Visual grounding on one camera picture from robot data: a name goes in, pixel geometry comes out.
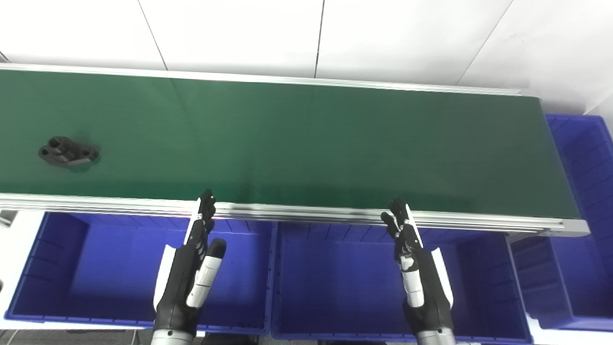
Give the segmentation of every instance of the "bolt hole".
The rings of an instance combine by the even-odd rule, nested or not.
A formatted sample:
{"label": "bolt hole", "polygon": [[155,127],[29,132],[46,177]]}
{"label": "bolt hole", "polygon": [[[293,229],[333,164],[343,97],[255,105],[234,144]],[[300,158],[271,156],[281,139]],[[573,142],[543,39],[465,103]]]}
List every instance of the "bolt hole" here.
{"label": "bolt hole", "polygon": [[57,146],[59,146],[62,143],[62,139],[54,136],[53,138],[49,139],[49,146],[55,148]]}

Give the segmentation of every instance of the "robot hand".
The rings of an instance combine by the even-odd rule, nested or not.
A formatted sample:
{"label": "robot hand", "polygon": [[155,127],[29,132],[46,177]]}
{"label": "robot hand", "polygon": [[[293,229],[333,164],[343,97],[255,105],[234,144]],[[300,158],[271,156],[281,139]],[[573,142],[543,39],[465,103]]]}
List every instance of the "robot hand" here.
{"label": "robot hand", "polygon": [[226,242],[214,239],[210,246],[208,234],[215,221],[215,197],[207,189],[198,199],[198,209],[193,213],[183,245],[174,250],[167,247],[174,257],[170,271],[158,273],[158,284],[164,282],[164,293],[155,302],[156,318],[153,325],[152,345],[187,345],[196,336],[200,307],[204,304],[221,260],[226,253]]}
{"label": "robot hand", "polygon": [[394,260],[406,292],[403,309],[417,343],[455,344],[451,287],[440,250],[424,249],[411,209],[401,198],[394,198],[389,209],[394,216],[383,212],[381,220],[394,240]]}

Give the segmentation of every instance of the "blue plastic bin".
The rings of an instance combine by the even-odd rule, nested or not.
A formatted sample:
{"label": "blue plastic bin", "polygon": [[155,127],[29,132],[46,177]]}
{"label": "blue plastic bin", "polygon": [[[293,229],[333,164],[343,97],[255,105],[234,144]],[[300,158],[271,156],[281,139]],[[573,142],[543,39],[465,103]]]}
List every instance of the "blue plastic bin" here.
{"label": "blue plastic bin", "polygon": [[[152,327],[164,246],[183,242],[188,219],[50,213],[44,217],[7,319]],[[269,330],[276,223],[219,220],[226,257],[199,330]]]}
{"label": "blue plastic bin", "polygon": [[547,115],[592,234],[514,243],[526,310],[542,328],[613,331],[613,144],[599,116]]}
{"label": "blue plastic bin", "polygon": [[[458,341],[531,344],[501,233],[422,230],[441,247],[454,291]],[[271,332],[277,339],[415,341],[384,227],[282,223]]]}

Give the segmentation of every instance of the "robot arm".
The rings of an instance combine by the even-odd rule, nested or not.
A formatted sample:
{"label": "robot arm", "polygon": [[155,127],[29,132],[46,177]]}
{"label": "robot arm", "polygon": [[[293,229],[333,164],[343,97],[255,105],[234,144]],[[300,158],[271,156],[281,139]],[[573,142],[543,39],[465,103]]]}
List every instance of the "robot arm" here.
{"label": "robot arm", "polygon": [[452,295],[440,250],[424,249],[411,209],[400,198],[381,214],[394,239],[394,260],[405,287],[405,317],[419,345],[454,345]]}
{"label": "robot arm", "polygon": [[[217,270],[226,253],[223,239],[208,243],[208,234],[215,221],[215,197],[210,190],[198,199],[183,245],[174,251],[172,266],[158,273],[158,284],[164,283],[164,293],[156,306],[152,345],[189,345],[196,336],[200,307],[207,299]],[[164,252],[172,253],[173,249]]]}

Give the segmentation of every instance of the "white floor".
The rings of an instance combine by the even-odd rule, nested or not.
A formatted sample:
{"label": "white floor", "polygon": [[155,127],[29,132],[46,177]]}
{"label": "white floor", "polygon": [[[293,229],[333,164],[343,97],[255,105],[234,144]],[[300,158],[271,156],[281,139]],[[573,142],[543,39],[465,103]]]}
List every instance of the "white floor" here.
{"label": "white floor", "polygon": [[529,88],[613,127],[609,0],[20,0],[0,59]]}

